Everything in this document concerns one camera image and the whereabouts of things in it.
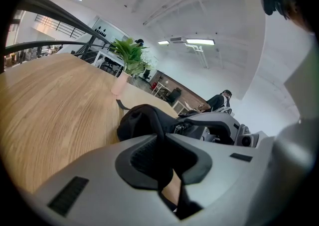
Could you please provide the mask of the black duffel bag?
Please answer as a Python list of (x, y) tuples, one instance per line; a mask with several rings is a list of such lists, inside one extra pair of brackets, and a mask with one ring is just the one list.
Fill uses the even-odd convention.
[(212, 167), (211, 157), (203, 150), (170, 137), (181, 122), (160, 109), (148, 105), (131, 108), (121, 119), (117, 128), (120, 141), (150, 135), (146, 139), (123, 150), (116, 158), (118, 175), (131, 187), (155, 190), (160, 193), (177, 174), (181, 180), (177, 205), (166, 201), (170, 209), (176, 208), (176, 216), (185, 219), (200, 210), (192, 201), (186, 186), (200, 183)]

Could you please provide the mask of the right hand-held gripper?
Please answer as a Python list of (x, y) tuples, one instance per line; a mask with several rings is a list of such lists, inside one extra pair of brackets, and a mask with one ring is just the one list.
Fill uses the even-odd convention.
[(256, 148), (258, 133), (251, 133), (248, 126), (241, 124), (227, 113), (200, 113), (179, 120), (181, 135), (201, 135), (200, 140), (214, 142), (215, 135), (236, 135), (234, 145)]

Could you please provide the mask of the white-legged table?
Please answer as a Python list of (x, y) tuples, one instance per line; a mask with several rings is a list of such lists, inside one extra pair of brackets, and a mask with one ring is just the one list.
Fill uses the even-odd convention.
[(165, 96), (168, 96), (171, 93), (171, 90), (165, 86), (166, 84), (168, 84), (168, 81), (166, 81), (165, 84), (157, 82), (151, 94), (159, 99), (164, 100)]

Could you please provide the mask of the pink vase with flowers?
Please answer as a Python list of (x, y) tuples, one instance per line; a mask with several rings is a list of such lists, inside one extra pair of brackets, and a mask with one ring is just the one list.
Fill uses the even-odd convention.
[(142, 39), (133, 40), (128, 38), (126, 41), (115, 40), (112, 43), (114, 54), (119, 56), (123, 62), (123, 70), (111, 88), (111, 92), (119, 96), (124, 90), (127, 80), (132, 75), (139, 75), (145, 70), (154, 68), (152, 57), (144, 52), (147, 47), (144, 47)]

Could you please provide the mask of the person's beige shirt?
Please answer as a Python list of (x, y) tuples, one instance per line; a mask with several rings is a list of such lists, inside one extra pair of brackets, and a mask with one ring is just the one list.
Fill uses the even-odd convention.
[(284, 83), (300, 119), (319, 120), (319, 46), (314, 45)]

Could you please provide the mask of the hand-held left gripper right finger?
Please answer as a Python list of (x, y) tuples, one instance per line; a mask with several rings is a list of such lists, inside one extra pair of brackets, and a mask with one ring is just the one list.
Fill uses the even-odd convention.
[(169, 138), (184, 141), (205, 151), (212, 167), (197, 184), (185, 187), (188, 197), (202, 210), (165, 226), (256, 226), (259, 208), (254, 198), (267, 170), (273, 137), (263, 138), (258, 147), (223, 145), (194, 140), (178, 134)]

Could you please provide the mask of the dark stair railing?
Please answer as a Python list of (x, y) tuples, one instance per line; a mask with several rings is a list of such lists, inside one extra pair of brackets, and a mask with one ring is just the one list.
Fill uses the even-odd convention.
[(0, 21), (0, 24), (3, 26), (1, 32), (4, 32), (4, 29), (8, 27), (9, 22), (12, 20), (13, 14), (16, 10), (26, 10), (33, 13), (41, 14), (52, 19), (61, 21), (65, 24), (71, 25), (74, 28), (82, 30), (87, 34), (91, 35), (91, 38), (88, 42), (77, 42), (77, 41), (62, 41), (62, 40), (47, 40), (47, 41), (32, 41), (20, 43), (12, 46), (5, 47), (3, 41), (0, 42), (0, 56), (5, 56), (12, 52), (29, 49), (33, 47), (39, 47), (44, 45), (80, 45), (81, 48), (75, 52), (75, 56), (86, 55), (88, 50), (92, 47), (101, 47), (104, 48), (106, 45), (111, 43), (95, 32), (92, 28), (87, 26), (85, 23), (81, 22), (79, 19), (74, 17), (72, 14), (53, 3), (50, 0), (20, 0), (17, 2), (17, 5), (12, 9), (12, 13), (9, 16), (8, 20)]

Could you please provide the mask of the long ceiling tube light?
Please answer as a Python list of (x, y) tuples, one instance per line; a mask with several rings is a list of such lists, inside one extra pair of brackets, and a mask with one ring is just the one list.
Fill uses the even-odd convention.
[(213, 39), (187, 39), (188, 44), (215, 45)]

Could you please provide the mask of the white board with black dots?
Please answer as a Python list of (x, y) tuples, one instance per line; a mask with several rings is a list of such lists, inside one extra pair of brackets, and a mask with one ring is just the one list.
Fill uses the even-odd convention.
[(96, 20), (92, 29), (109, 41), (119, 39), (119, 35), (121, 35), (121, 33), (119, 33), (114, 27), (112, 27), (101, 18), (98, 18)]

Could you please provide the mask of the white table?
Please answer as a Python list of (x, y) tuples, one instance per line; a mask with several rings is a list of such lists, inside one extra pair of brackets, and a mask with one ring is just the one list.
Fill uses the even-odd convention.
[(97, 56), (92, 64), (99, 69), (101, 69), (102, 66), (105, 66), (107, 68), (106, 72), (108, 72), (108, 69), (110, 69), (110, 72), (112, 72), (115, 77), (119, 77), (124, 69), (123, 60), (109, 51), (98, 51)]

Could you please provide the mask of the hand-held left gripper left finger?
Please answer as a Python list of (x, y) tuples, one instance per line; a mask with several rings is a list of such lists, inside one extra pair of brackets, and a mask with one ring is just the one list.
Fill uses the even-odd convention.
[(33, 208), (52, 226), (171, 226), (177, 217), (149, 179), (131, 165), (132, 153), (151, 149), (146, 135), (87, 152), (34, 193)]

